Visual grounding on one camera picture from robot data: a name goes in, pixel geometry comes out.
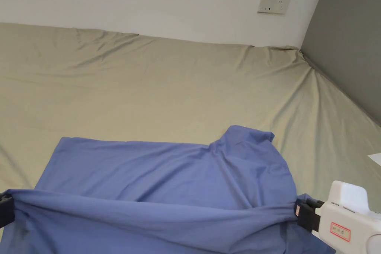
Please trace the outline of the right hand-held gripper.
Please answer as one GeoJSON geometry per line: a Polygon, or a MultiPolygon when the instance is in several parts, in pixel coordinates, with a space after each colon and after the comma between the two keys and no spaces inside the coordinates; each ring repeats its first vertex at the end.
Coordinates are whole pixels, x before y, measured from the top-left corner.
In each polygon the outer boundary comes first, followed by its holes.
{"type": "Polygon", "coordinates": [[[338,254],[381,252],[381,214],[369,209],[367,191],[360,186],[334,181],[326,202],[301,199],[294,210],[297,225],[338,254]]]}

